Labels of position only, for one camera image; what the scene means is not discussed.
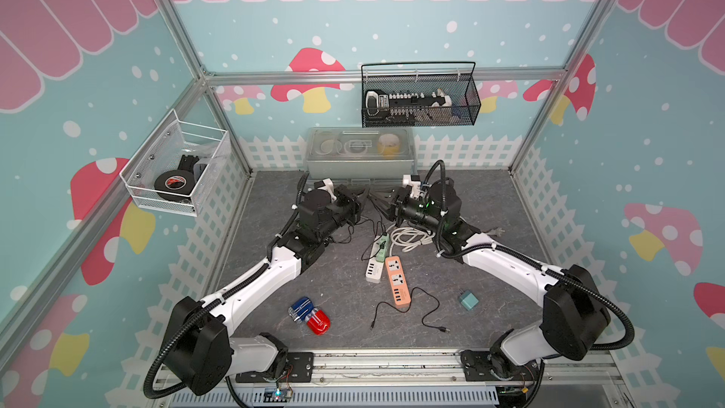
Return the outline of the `white power strip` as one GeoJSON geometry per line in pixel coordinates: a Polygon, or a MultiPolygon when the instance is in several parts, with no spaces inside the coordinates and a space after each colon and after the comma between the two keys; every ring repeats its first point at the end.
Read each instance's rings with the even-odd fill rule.
{"type": "MultiPolygon", "coordinates": [[[[378,238],[372,245],[372,249],[371,249],[370,256],[369,256],[369,259],[367,262],[367,267],[366,267],[366,280],[369,281],[370,283],[380,283],[381,277],[383,276],[383,264],[384,264],[385,260],[383,262],[379,262],[375,259],[375,254],[376,254],[379,246],[380,246],[380,244],[379,244],[379,238],[378,238]]],[[[390,244],[388,246],[387,257],[389,255],[389,252],[390,252],[390,244]]]]}

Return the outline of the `green charger adapter with prongs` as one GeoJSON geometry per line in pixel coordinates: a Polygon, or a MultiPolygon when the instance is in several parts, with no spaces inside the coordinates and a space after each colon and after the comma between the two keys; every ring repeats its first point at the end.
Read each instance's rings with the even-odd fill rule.
{"type": "Polygon", "coordinates": [[[387,253],[388,253],[387,245],[380,245],[375,254],[375,259],[379,262],[383,262],[385,260],[385,258],[387,257],[387,253]]]}

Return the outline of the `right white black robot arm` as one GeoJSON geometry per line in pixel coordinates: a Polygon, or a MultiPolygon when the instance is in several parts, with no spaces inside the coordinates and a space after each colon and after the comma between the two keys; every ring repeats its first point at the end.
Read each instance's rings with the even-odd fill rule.
{"type": "Polygon", "coordinates": [[[425,177],[407,176],[400,187],[371,200],[395,225],[406,222],[432,236],[438,258],[484,271],[541,308],[538,321],[502,334],[490,347],[486,360],[494,378],[509,380],[529,364],[558,357],[581,361],[590,351],[617,351],[634,342],[634,323],[600,294],[585,268],[540,262],[466,222],[443,161],[425,177]]]}

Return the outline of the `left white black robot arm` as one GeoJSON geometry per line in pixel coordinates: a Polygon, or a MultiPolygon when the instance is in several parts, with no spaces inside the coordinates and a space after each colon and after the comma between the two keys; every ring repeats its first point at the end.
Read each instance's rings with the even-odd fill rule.
{"type": "Polygon", "coordinates": [[[183,389],[204,395],[243,373],[282,376],[287,347],[271,334],[239,338],[241,323],[286,283],[308,270],[343,226],[362,217],[368,190],[317,181],[298,183],[292,215],[267,245],[264,258],[232,283],[201,300],[185,297],[173,307],[143,394],[166,398],[183,389]]]}

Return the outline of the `red blue electric shaver case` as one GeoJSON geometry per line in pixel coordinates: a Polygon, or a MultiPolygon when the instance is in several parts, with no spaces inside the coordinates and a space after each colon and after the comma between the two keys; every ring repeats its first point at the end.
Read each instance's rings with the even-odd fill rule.
{"type": "Polygon", "coordinates": [[[296,323],[304,323],[315,335],[326,334],[332,323],[330,318],[308,297],[302,297],[288,309],[288,314],[296,323]]]}

